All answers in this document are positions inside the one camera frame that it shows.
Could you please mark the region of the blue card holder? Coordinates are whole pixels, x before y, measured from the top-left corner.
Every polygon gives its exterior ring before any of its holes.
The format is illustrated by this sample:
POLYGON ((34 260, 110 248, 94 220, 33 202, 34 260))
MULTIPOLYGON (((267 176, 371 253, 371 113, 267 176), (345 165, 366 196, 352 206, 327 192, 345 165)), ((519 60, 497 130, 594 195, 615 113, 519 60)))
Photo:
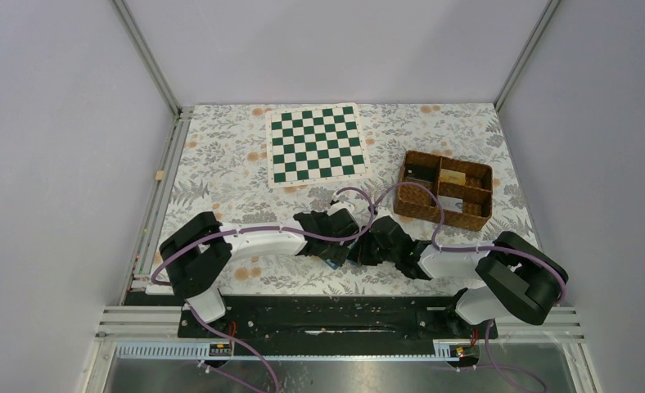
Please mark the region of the blue card holder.
POLYGON ((346 264, 347 260, 324 260, 323 262, 331 269, 340 269, 346 264))

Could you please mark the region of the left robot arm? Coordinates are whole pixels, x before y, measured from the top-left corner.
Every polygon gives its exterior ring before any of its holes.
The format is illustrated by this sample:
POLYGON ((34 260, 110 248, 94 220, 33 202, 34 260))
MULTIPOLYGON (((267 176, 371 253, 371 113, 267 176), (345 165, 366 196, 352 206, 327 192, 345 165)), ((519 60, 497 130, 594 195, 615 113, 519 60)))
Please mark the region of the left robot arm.
POLYGON ((345 207, 297 213, 281 223, 221 223, 211 211, 183 225, 159 247, 165 285, 198 315, 212 337, 225 333, 229 315, 216 280, 228 263, 266 255, 315 256, 345 262, 360 227, 345 207))

